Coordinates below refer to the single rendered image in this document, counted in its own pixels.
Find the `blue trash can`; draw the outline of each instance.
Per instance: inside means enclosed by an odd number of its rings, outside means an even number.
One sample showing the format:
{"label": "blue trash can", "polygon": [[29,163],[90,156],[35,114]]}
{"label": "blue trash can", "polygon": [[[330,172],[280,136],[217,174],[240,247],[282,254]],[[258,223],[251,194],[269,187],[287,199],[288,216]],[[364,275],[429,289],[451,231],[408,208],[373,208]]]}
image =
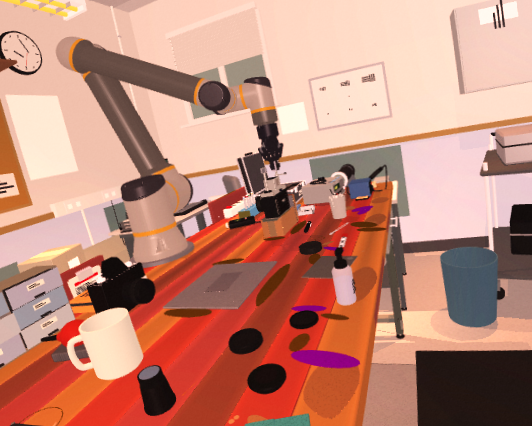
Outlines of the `blue trash can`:
{"label": "blue trash can", "polygon": [[440,257],[449,317],[466,327],[484,327],[497,319],[497,254],[461,247]]}

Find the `clock face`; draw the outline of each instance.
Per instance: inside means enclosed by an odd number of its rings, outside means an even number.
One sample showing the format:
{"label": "clock face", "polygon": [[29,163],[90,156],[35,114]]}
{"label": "clock face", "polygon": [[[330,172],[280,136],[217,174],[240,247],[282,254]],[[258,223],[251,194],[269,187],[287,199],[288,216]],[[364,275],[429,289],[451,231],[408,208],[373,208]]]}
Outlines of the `clock face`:
{"label": "clock face", "polygon": [[37,44],[18,31],[0,35],[0,58],[17,61],[10,69],[23,75],[36,73],[42,65],[42,54]]}

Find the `drawer label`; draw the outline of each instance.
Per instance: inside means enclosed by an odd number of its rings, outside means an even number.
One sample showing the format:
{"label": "drawer label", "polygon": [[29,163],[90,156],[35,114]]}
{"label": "drawer label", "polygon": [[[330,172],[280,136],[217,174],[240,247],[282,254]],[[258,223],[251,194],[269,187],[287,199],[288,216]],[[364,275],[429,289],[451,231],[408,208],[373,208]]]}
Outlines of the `drawer label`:
{"label": "drawer label", "polygon": [[28,284],[26,286],[26,288],[28,289],[28,291],[32,291],[32,290],[35,290],[36,288],[42,286],[44,284],[44,280],[43,279],[40,279],[40,280],[37,280],[31,284]]}
{"label": "drawer label", "polygon": [[44,330],[46,327],[51,326],[53,323],[57,322],[57,317],[52,317],[49,320],[41,324],[41,328]]}
{"label": "drawer label", "polygon": [[41,309],[42,307],[49,305],[50,303],[52,303],[50,301],[50,298],[41,300],[39,303],[36,303],[35,305],[33,305],[33,310],[36,311],[38,309]]}

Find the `floor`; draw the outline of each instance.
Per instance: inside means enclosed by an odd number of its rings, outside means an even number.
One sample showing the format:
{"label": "floor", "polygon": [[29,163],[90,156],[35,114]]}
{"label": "floor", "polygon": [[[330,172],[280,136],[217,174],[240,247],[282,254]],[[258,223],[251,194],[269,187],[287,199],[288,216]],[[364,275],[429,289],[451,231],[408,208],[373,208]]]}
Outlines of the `floor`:
{"label": "floor", "polygon": [[[497,321],[487,327],[460,326],[449,318],[441,272],[443,252],[405,254],[407,310],[404,339],[394,323],[378,323],[364,426],[417,425],[415,352],[418,350],[530,350],[532,283],[508,280],[498,301]],[[380,312],[391,312],[389,288],[383,288]]]}

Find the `clock hand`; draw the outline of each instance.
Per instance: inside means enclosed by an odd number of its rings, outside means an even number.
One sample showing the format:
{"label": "clock hand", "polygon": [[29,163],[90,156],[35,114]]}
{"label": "clock hand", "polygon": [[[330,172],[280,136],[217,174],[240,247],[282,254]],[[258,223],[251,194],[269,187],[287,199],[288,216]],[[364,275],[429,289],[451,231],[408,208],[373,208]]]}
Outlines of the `clock hand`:
{"label": "clock hand", "polygon": [[24,49],[26,49],[26,46],[24,46],[24,43],[22,43],[22,40],[21,40],[21,39],[18,39],[18,41],[20,41],[20,44],[22,44],[22,47],[23,47]]}

